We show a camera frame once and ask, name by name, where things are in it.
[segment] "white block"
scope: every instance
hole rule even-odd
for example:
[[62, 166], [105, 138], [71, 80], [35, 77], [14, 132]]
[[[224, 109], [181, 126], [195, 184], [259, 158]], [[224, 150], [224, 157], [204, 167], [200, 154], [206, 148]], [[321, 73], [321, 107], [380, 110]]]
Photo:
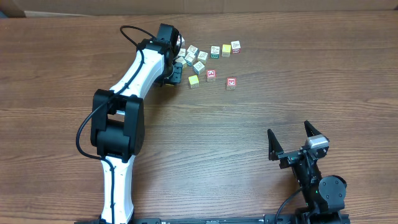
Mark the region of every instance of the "white block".
[[[184, 40], [184, 38], [181, 36], [181, 38], [182, 38], [182, 44], [181, 44], [181, 47], [184, 47], [185, 46], [185, 40]], [[180, 40], [180, 36], [178, 35], [178, 39], [177, 39], [177, 46], [178, 45], [180, 45], [180, 42], [181, 42], [181, 40]]]
[[180, 62], [182, 64], [182, 69], [187, 67], [187, 62], [185, 61], [185, 59], [183, 57], [179, 57], [179, 58], [175, 59], [175, 62]]
[[189, 46], [187, 53], [193, 53], [195, 56], [198, 55], [199, 49], [193, 45]]
[[206, 65], [208, 53], [206, 52], [199, 52], [198, 54], [198, 61], [202, 64]]
[[210, 55], [211, 55], [211, 58], [219, 58], [220, 57], [220, 47], [211, 46]]
[[205, 65], [202, 64], [201, 62], [197, 62], [196, 64], [193, 65], [193, 71], [200, 75], [202, 72], [205, 71]]
[[180, 52], [178, 53], [178, 57], [185, 57], [185, 54], [187, 53], [187, 50], [181, 49]]
[[185, 56], [185, 61], [189, 66], [192, 66], [196, 59], [197, 58], [193, 53], [187, 53], [187, 56]]
[[232, 54], [237, 54], [241, 52], [241, 43], [238, 40], [232, 41], [231, 46], [232, 46]]

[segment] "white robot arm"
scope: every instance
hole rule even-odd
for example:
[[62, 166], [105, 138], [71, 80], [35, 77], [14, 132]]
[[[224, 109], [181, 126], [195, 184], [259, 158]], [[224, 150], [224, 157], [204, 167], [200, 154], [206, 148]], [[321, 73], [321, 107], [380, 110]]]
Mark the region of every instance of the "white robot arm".
[[[156, 78], [161, 76], [164, 71], [164, 56], [156, 52], [155, 50], [144, 49], [144, 61], [142, 68], [139, 73], [133, 79], [129, 87], [124, 90], [121, 95], [132, 96], [136, 95], [138, 98], [144, 99], [149, 91], [150, 86], [155, 82]], [[110, 90], [118, 92], [124, 86], [125, 83], [133, 76], [137, 71], [137, 68], [141, 62], [141, 54], [137, 54], [134, 63], [130, 69], [126, 72], [123, 78]], [[119, 114], [124, 115], [124, 111], [117, 111]], [[132, 185], [132, 165], [134, 158], [132, 155], [128, 162], [123, 162], [121, 158], [106, 156], [106, 159], [110, 161], [114, 167], [114, 222], [128, 223], [132, 217], [134, 206], [131, 200], [131, 185]], [[112, 209], [111, 209], [111, 184], [112, 176], [109, 164], [105, 161], [101, 161], [104, 169], [104, 209], [101, 214], [101, 219], [107, 223], [112, 223]]]
[[[161, 85], [180, 83], [182, 65], [173, 64], [179, 51], [179, 36], [176, 28], [161, 24], [156, 38], [144, 39], [137, 45], [144, 58], [138, 52], [134, 63], [116, 85], [109, 91], [97, 90], [94, 95], [93, 111], [96, 112], [91, 117], [90, 139], [102, 158], [105, 196], [101, 218], [87, 223], [127, 224], [133, 218], [132, 166], [145, 133], [142, 101], [154, 82]], [[108, 119], [108, 114], [115, 113], [124, 115], [124, 122]]]

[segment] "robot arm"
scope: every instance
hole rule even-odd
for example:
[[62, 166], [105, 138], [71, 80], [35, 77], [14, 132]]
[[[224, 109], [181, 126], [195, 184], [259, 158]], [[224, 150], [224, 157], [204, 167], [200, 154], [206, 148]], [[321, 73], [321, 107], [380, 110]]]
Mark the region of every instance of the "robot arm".
[[281, 169], [292, 168], [307, 203], [307, 207], [296, 209], [294, 222], [349, 224], [348, 215], [340, 213], [345, 207], [346, 181], [337, 175], [322, 177], [317, 165], [329, 150], [329, 139], [310, 122], [305, 121], [304, 125], [308, 138], [304, 146], [292, 152], [284, 152], [275, 134], [268, 129], [269, 160], [280, 161]]
[[[156, 38], [144, 39], [138, 44], [137, 49], [142, 50], [144, 63], [130, 85], [119, 95], [114, 95], [139, 69], [141, 54], [137, 54], [125, 76], [110, 91], [97, 90], [94, 95], [93, 111], [108, 102], [91, 119], [91, 144], [97, 147], [97, 154], [107, 160], [101, 161], [105, 196], [101, 218], [96, 221], [98, 223], [129, 223], [132, 219], [132, 166], [145, 135], [142, 102], [154, 82], [161, 85], [180, 83], [182, 65], [173, 64], [179, 50], [178, 36], [176, 28], [161, 24]], [[115, 113], [124, 115], [124, 122], [108, 118], [109, 114]]]

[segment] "red block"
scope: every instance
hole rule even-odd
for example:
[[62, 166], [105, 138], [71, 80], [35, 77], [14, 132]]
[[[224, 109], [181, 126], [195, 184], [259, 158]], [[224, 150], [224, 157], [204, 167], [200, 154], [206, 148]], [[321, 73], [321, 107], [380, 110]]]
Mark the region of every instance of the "red block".
[[206, 77], [208, 82], [216, 81], [216, 70], [207, 70]]
[[236, 88], [236, 78], [229, 77], [226, 79], [226, 89], [234, 90]]

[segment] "wooden table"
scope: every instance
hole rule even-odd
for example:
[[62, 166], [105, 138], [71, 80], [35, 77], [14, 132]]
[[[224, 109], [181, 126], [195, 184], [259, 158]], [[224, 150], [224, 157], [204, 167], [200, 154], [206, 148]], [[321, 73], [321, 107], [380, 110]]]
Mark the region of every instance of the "wooden table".
[[[98, 88], [135, 59], [120, 33], [173, 24], [187, 46], [240, 40], [209, 60], [217, 81], [152, 88], [146, 140], [134, 164], [136, 217], [250, 217], [275, 213], [298, 188], [268, 161], [266, 130], [285, 151], [308, 119], [330, 138], [323, 176], [348, 183], [353, 223], [398, 222], [398, 13], [303, 12], [0, 20], [0, 223], [72, 223], [103, 208], [103, 171], [75, 147]], [[145, 38], [135, 30], [137, 41]], [[237, 77], [226, 91], [226, 77]], [[88, 126], [83, 148], [91, 147]], [[304, 206], [302, 196], [285, 213]]]

